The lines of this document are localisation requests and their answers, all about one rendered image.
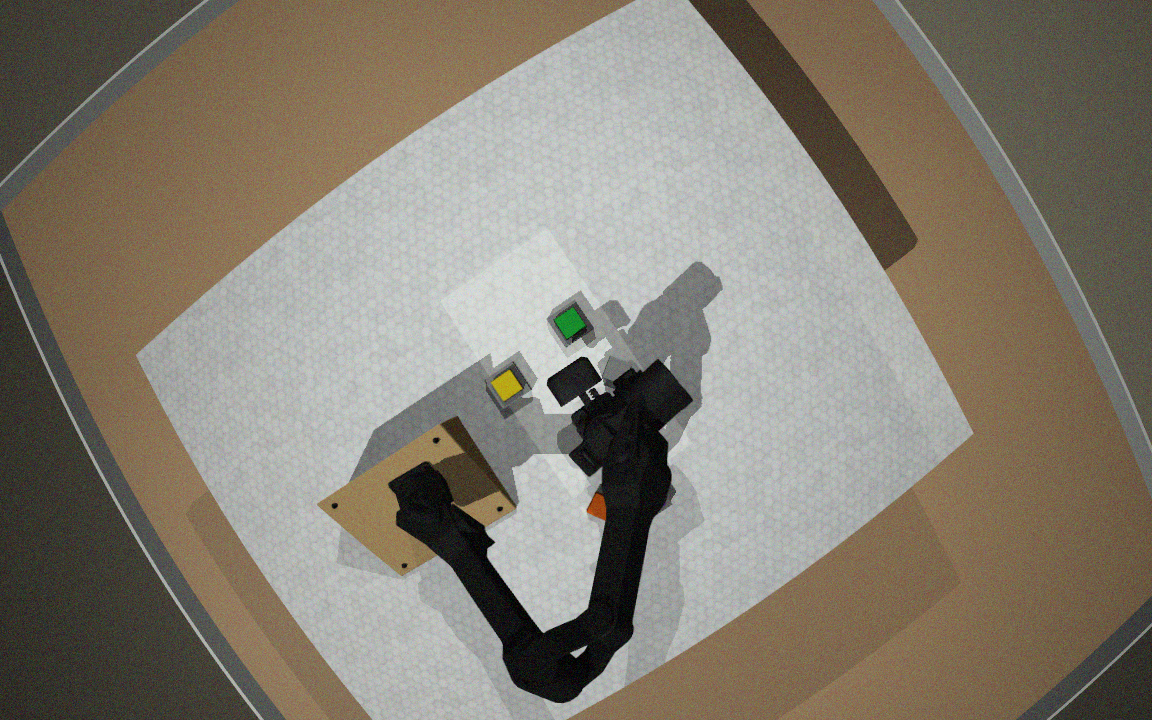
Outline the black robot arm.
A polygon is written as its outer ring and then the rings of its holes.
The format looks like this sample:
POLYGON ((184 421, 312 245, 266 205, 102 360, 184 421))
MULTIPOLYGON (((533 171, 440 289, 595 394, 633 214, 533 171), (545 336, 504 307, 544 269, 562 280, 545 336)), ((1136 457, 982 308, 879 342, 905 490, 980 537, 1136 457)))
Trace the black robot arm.
POLYGON ((495 541, 480 521, 450 503, 447 482, 429 461, 388 482, 397 497, 396 525, 450 564, 502 642, 511 682, 550 702, 579 697, 634 635, 649 528, 672 482, 668 441, 659 430, 692 402, 658 359, 645 372, 628 369, 613 384, 614 397, 602 404, 617 414, 591 416, 570 454, 588 477, 602 469, 605 502, 593 591, 588 609, 570 623, 541 632, 486 558, 495 541))

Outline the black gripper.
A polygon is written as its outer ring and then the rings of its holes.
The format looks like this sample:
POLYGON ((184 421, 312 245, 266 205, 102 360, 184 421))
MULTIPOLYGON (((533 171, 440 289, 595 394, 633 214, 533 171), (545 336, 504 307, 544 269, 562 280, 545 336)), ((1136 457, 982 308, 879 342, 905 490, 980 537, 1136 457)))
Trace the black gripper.
POLYGON ((588 357, 582 356, 579 359, 573 361, 570 365, 564 366, 561 372, 550 376, 547 381, 550 393, 556 397, 558 404, 561 407, 570 404, 573 397, 581 397, 584 406, 579 407, 576 414, 573 414, 571 420, 582 439, 584 439, 584 429, 591 416, 602 414, 602 411, 614 411, 614 414, 617 414, 613 406, 605 407, 602 404, 607 397, 612 397, 611 393, 605 392, 602 395, 599 395, 594 388, 590 389, 596 386, 596 382, 600 381, 602 381, 602 377, 596 373, 593 363, 590 363, 588 357), (588 393, 593 395, 593 401, 588 396, 585 392, 588 389, 588 393))

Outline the green button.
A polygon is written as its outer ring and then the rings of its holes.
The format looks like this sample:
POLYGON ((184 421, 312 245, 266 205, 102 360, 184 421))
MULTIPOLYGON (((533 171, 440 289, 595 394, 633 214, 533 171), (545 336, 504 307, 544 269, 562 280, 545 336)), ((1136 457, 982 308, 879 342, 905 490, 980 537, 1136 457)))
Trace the green button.
POLYGON ((547 323, 550 323, 550 327, 553 331, 556 331, 558 338, 564 347, 573 344, 573 342, 579 340, 584 334, 594 329, 593 324, 589 323, 588 316, 582 313, 582 309, 576 300, 573 300, 566 306, 561 306, 558 313, 550 314, 547 323))

